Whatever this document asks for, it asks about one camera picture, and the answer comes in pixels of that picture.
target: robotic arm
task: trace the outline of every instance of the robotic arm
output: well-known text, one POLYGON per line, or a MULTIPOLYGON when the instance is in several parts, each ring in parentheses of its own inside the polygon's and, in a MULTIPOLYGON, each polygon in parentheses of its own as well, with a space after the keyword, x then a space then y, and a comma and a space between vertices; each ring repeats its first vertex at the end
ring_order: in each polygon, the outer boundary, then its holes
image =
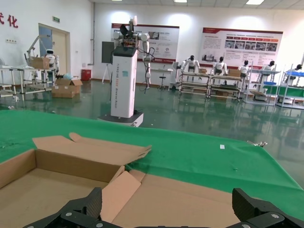
POLYGON ((184 72, 184 71, 185 71, 186 66, 187 66, 187 65, 188 65, 188 63, 189 63, 189 59, 185 60, 184 62, 183 62, 183 64, 182 64, 182 66, 183 66, 183 67, 182 67, 182 70, 181 70, 182 72, 184 72))
POLYGON ((149 89, 151 84, 151 61, 152 61, 152 53, 150 53, 151 52, 150 43, 148 41, 150 36, 148 34, 139 34, 138 37, 139 40, 142 41, 142 47, 144 51, 142 60, 146 70, 145 77, 147 80, 147 86, 148 86, 147 89, 149 89))

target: red bin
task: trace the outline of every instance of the red bin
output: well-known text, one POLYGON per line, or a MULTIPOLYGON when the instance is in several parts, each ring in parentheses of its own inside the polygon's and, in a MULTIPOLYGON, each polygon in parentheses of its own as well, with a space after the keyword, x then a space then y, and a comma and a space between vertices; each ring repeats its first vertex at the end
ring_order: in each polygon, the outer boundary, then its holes
POLYGON ((89 81, 91 80, 92 70, 81 70, 81 81, 89 81))

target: white wall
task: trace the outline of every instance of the white wall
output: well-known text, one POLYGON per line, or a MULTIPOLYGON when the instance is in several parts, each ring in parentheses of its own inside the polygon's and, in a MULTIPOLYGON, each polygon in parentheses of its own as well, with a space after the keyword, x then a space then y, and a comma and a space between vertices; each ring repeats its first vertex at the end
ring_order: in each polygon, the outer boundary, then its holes
MULTIPOLYGON (((39 35, 39 23, 70 33, 68 72, 80 76, 82 63, 91 62, 92 3, 88 0, 0 0, 0 5, 5 21, 0 24, 0 57, 7 65, 26 63, 24 53, 39 35), (9 14, 18 19, 19 28, 9 26, 9 14), (52 16, 60 18, 60 23, 53 22, 52 16), (17 40, 17 44, 6 43, 5 39, 17 40)), ((39 42, 35 48, 35 54, 39 55, 39 42)), ((11 83, 10 77, 5 83, 11 83)))
MULTIPOLYGON (((304 53, 304 10, 232 9, 170 6, 96 5, 96 47, 93 78, 102 78, 102 41, 111 40, 111 23, 128 23, 137 15, 139 24, 180 26, 177 61, 199 55, 203 27, 283 31, 278 66, 299 64, 304 53)), ((152 68, 163 65, 152 64, 152 68)), ((137 82, 144 81, 143 63, 138 63, 137 82)), ((152 84, 159 84, 158 74, 152 84)))

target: red chinese characters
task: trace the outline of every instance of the red chinese characters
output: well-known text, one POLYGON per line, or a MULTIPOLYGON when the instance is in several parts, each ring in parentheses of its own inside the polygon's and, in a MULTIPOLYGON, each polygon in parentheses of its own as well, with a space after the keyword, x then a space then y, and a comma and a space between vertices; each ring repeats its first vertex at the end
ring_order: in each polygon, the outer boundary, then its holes
POLYGON ((14 16, 9 15, 8 22, 10 27, 18 28, 18 25, 16 25, 17 19, 14 16))
POLYGON ((2 18, 4 18, 4 16, 3 16, 2 13, 0 13, 0 23, 1 23, 2 25, 4 25, 4 21, 2 20, 2 18))
MULTIPOLYGON (((3 19, 4 19, 3 13, 0 12, 0 23, 2 25, 4 25, 4 20, 3 19)), ((9 15, 8 22, 9 22, 10 27, 18 28, 17 18, 15 18, 14 16, 9 15)))

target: open cardboard box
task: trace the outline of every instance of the open cardboard box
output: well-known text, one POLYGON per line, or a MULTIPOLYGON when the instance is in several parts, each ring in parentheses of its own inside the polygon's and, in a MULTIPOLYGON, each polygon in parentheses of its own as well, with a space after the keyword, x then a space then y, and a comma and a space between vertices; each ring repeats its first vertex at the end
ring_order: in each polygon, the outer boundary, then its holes
POLYGON ((101 218, 138 226, 227 227, 239 222, 231 194, 124 171, 151 147, 70 134, 33 139, 36 150, 0 164, 0 227, 19 228, 59 211, 69 200, 103 189, 101 218))

